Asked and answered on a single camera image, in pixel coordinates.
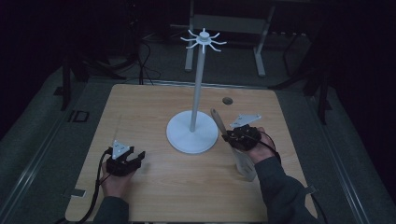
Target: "black cloth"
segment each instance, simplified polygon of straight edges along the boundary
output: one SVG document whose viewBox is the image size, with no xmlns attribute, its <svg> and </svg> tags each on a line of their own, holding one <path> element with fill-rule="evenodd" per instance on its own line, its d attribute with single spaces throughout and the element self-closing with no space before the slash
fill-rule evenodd
<svg viewBox="0 0 396 224">
<path fill-rule="evenodd" d="M 268 223 L 318 223 L 305 207 L 304 186 L 285 174 L 276 157 L 258 162 L 255 168 L 267 206 Z M 128 217 L 128 203 L 105 197 L 93 223 L 128 223 Z"/>
</svg>

